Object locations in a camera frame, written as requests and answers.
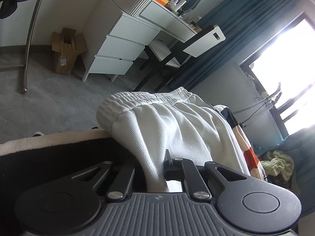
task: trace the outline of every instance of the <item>white drawer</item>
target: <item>white drawer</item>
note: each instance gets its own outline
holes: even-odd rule
[[[154,2],[149,5],[140,13],[139,17],[147,19],[154,24],[157,24],[166,32],[169,32],[184,41],[189,40],[196,33],[180,19],[172,13],[166,11]]]
[[[97,55],[135,60],[143,49],[144,45],[108,35]]]
[[[159,31],[136,20],[121,16],[110,35],[148,45]]]
[[[133,64],[132,61],[112,57],[95,56],[89,73],[124,75]]]

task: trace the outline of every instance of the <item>window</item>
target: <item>window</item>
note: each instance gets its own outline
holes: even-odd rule
[[[303,14],[241,65],[260,94],[281,82],[271,114],[283,137],[315,123],[314,51],[315,26]]]

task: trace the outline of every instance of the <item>floor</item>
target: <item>floor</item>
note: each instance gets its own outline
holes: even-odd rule
[[[23,62],[22,54],[0,55],[0,66]],[[21,94],[23,68],[0,69],[0,144],[32,136],[36,131],[51,134],[60,131],[84,131],[97,127],[95,115],[100,103],[111,94],[133,91],[150,67],[139,69],[138,59],[125,75],[111,82],[110,75],[90,74],[86,82],[82,60],[71,75],[53,72],[53,55],[33,53],[29,57],[26,94]],[[162,80],[153,77],[141,91],[153,93]],[[161,91],[169,92],[167,87]]]

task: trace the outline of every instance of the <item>white chair backrest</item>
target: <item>white chair backrest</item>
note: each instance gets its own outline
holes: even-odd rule
[[[194,57],[198,57],[224,40],[224,34],[222,33],[220,27],[216,26],[215,29],[184,49],[184,52]]]

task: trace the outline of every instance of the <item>metal clothes rack pole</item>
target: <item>metal clothes rack pole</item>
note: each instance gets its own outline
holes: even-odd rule
[[[27,64],[28,64],[28,55],[30,51],[30,44],[32,40],[33,30],[35,26],[36,17],[39,11],[40,4],[42,0],[37,0],[35,4],[35,8],[33,11],[32,19],[30,22],[30,28],[28,29],[27,40],[26,40],[26,47],[25,47],[25,57],[24,57],[24,76],[23,76],[23,88],[22,93],[25,94],[27,92]]]

